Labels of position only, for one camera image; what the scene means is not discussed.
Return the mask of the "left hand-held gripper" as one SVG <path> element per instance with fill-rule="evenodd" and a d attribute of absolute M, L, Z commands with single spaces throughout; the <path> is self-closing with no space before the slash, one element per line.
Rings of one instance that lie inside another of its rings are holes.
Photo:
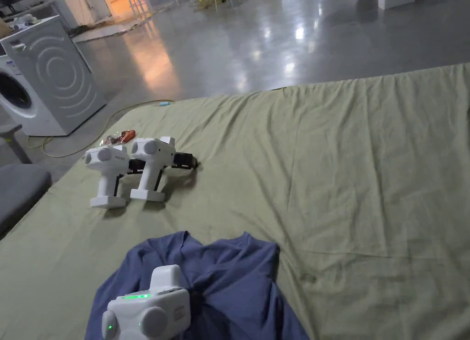
<path fill-rule="evenodd" d="M 179 265 L 156 267 L 149 286 L 120 287 L 101 318 L 104 340 L 176 340 L 191 323 L 190 292 Z"/>

